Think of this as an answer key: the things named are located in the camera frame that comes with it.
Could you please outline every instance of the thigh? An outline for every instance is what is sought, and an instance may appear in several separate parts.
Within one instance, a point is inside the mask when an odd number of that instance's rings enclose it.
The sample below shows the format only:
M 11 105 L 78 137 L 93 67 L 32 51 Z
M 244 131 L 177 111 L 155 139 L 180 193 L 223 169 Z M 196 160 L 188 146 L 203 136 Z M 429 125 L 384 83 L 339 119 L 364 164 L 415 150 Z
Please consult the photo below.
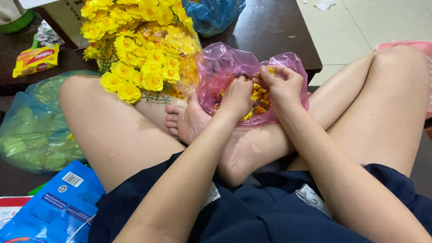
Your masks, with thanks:
M 133 105 L 106 92 L 99 77 L 66 80 L 59 104 L 71 133 L 107 192 L 184 150 Z
M 422 52 L 402 47 L 377 54 L 360 94 L 328 134 L 359 164 L 386 165 L 409 177 L 430 81 L 429 60 Z M 297 158 L 288 169 L 305 166 Z

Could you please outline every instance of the blue package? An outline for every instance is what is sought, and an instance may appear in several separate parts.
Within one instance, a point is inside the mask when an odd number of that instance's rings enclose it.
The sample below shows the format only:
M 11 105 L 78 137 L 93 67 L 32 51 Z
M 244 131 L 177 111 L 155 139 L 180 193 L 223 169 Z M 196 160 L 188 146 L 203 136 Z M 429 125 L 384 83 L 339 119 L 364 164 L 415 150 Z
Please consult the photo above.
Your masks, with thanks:
M 95 172 L 75 160 L 0 230 L 0 243 L 87 243 L 102 194 L 105 190 Z
M 187 16 L 201 37 L 209 38 L 224 32 L 246 7 L 246 0 L 182 0 Z

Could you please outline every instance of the yellow snack package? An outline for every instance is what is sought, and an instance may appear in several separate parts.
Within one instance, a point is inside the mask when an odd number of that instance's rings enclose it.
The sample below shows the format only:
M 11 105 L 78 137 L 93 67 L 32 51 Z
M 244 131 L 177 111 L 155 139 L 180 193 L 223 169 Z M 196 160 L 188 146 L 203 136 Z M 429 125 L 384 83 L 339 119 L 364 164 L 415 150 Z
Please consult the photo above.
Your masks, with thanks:
M 14 78 L 35 74 L 58 65 L 60 45 L 53 44 L 37 49 L 28 49 L 19 54 L 16 59 L 12 76 Z

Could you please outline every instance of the white tile floor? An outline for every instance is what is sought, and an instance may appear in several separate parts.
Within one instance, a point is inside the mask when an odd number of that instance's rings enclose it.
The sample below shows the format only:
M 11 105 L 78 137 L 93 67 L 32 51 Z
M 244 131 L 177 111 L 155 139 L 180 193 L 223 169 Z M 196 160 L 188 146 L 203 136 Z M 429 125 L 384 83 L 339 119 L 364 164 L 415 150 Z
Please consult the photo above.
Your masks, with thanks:
M 319 0 L 297 0 L 323 63 L 309 85 L 321 85 L 349 62 L 393 40 L 432 41 L 432 0 L 336 0 L 321 12 Z

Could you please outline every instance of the pink plastic basket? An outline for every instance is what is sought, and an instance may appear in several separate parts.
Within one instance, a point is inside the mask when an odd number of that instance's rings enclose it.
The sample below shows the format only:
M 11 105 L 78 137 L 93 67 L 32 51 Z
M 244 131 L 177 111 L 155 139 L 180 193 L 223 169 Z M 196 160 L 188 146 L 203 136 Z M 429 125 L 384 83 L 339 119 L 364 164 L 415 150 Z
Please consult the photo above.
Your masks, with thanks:
M 407 40 L 403 42 L 392 41 L 388 43 L 378 44 L 375 50 L 379 51 L 379 50 L 383 50 L 383 49 L 387 49 L 399 45 L 409 45 L 409 46 L 417 47 L 418 49 L 422 50 L 429 58 L 430 61 L 429 66 L 431 68 L 431 74 L 432 74 L 432 42 L 428 42 L 428 41 L 411 42 Z M 426 112 L 426 119 L 431 117 L 432 117 L 432 77 L 431 77 L 431 83 L 429 87 L 429 107 Z

